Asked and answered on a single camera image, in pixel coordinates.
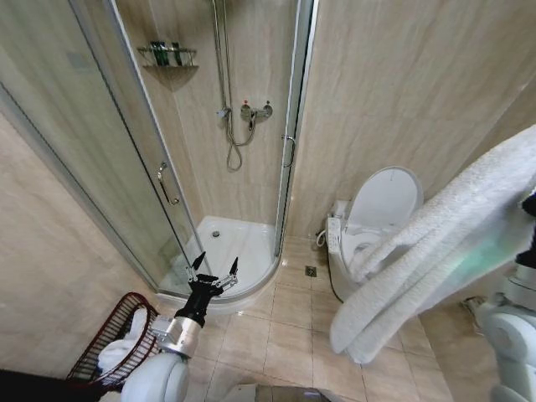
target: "toilet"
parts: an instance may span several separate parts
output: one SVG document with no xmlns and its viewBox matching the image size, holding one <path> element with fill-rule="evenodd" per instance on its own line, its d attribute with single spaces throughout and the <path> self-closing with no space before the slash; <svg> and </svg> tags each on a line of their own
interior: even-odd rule
<svg viewBox="0 0 536 402">
<path fill-rule="evenodd" d="M 333 291 L 346 300 L 359 288 L 348 266 L 353 257 L 403 228 L 423 204 L 419 179 L 404 167 L 373 174 L 352 201 L 335 201 L 326 220 L 326 241 Z"/>
</svg>

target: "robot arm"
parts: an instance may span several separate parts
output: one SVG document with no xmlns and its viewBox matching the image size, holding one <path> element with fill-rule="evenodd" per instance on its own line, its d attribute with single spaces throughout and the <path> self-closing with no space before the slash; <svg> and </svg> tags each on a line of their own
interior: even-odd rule
<svg viewBox="0 0 536 402">
<path fill-rule="evenodd" d="M 536 194 L 523 204 L 536 217 Z M 536 401 L 536 226 L 529 250 L 517 256 L 513 275 L 477 310 L 482 330 L 495 349 L 501 383 L 492 402 Z"/>
<path fill-rule="evenodd" d="M 205 253 L 188 268 L 192 294 L 175 317 L 158 316 L 151 325 L 164 353 L 149 358 L 126 379 L 121 402 L 181 402 L 188 389 L 188 360 L 193 357 L 198 335 L 204 326 L 207 307 L 214 296 L 234 286 L 238 279 L 238 257 L 222 279 L 197 274 Z"/>
</svg>

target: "bidet control panel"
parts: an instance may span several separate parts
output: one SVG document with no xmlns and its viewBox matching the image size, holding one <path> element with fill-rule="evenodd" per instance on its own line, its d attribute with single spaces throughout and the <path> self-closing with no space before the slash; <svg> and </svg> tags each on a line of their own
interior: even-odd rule
<svg viewBox="0 0 536 402">
<path fill-rule="evenodd" d="M 327 218 L 327 251 L 330 254 L 340 252 L 339 241 L 341 236 L 341 220 L 339 218 Z"/>
</svg>

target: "shower door handle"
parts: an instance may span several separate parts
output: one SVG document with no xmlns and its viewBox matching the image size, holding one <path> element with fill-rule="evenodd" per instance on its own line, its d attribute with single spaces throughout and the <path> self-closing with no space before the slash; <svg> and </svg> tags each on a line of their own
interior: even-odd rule
<svg viewBox="0 0 536 402">
<path fill-rule="evenodd" d="M 294 163 L 294 150 L 296 149 L 296 139 L 294 137 L 286 136 L 285 139 L 292 141 L 291 161 L 288 165 L 283 165 L 284 168 L 289 168 Z"/>
<path fill-rule="evenodd" d="M 175 204 L 178 204 L 178 198 L 174 198 L 173 200 L 169 198 L 168 191 L 166 190 L 166 184 L 164 184 L 163 177 L 162 177 L 163 172 L 164 170 L 166 170 L 167 167 L 168 165 L 165 162 L 162 162 L 160 164 L 160 167 L 157 170 L 157 179 L 158 179 L 158 182 L 160 183 L 160 188 L 162 189 L 162 192 L 164 193 L 164 197 L 166 198 L 167 203 L 171 205 L 175 205 Z"/>
</svg>

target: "toilet lid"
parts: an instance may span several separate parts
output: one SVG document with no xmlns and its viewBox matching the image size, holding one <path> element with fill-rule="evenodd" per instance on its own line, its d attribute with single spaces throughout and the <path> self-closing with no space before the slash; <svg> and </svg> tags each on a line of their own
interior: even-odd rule
<svg viewBox="0 0 536 402">
<path fill-rule="evenodd" d="M 350 203 L 347 225 L 386 230 L 401 227 L 422 203 L 419 179 L 403 167 L 387 167 L 359 189 Z"/>
</svg>

